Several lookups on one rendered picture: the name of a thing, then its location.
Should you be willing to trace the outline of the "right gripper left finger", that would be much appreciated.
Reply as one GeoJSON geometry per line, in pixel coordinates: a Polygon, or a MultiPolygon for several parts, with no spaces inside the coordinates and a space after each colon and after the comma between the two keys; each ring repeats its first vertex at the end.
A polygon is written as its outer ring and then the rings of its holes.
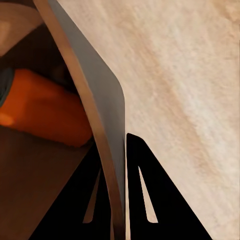
{"type": "Polygon", "coordinates": [[[111,205],[94,142],[28,240],[110,240],[110,235],[111,205]],[[100,168],[93,219],[83,223],[100,168]]]}

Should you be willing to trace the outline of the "can of soda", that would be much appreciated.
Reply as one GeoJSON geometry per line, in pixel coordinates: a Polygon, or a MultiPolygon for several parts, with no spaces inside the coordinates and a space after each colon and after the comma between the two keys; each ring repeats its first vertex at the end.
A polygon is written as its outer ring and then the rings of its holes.
{"type": "Polygon", "coordinates": [[[76,147],[94,136],[79,94],[28,68],[0,74],[0,124],[76,147]]]}

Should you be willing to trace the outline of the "trash can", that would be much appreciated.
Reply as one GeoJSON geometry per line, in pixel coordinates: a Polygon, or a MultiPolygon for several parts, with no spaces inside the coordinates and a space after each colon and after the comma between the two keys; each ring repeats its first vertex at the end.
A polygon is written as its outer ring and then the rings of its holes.
{"type": "MultiPolygon", "coordinates": [[[[110,240],[126,240],[125,96],[57,0],[0,0],[0,75],[28,68],[79,94],[93,138],[82,146],[0,124],[0,240],[28,240],[96,142],[111,207],[110,240]]],[[[101,168],[83,219],[93,220],[101,168]]]]}

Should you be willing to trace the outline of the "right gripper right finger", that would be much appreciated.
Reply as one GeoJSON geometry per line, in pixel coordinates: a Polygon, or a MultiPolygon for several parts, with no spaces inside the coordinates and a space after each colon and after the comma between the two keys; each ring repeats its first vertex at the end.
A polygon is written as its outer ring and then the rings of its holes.
{"type": "Polygon", "coordinates": [[[145,141],[127,133],[130,240],[213,240],[145,141]],[[158,223],[147,219],[139,168],[158,223]]]}

